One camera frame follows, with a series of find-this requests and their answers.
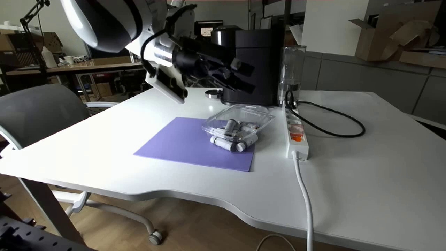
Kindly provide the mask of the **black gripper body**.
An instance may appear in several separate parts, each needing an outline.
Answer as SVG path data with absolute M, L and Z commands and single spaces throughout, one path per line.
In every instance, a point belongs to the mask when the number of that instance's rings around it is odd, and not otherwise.
M 228 87 L 232 80 L 231 62 L 232 52 L 227 48 L 185 37 L 175 41 L 172 66 L 183 80 Z

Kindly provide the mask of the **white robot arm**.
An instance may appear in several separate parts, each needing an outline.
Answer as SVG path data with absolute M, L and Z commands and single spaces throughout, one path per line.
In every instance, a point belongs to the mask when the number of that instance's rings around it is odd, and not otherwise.
M 242 80 L 252 67 L 235 52 L 193 34 L 194 5 L 179 0 L 59 0 L 76 37 L 105 53 L 126 51 L 139 58 L 146 83 L 182 102 L 188 81 L 252 92 Z

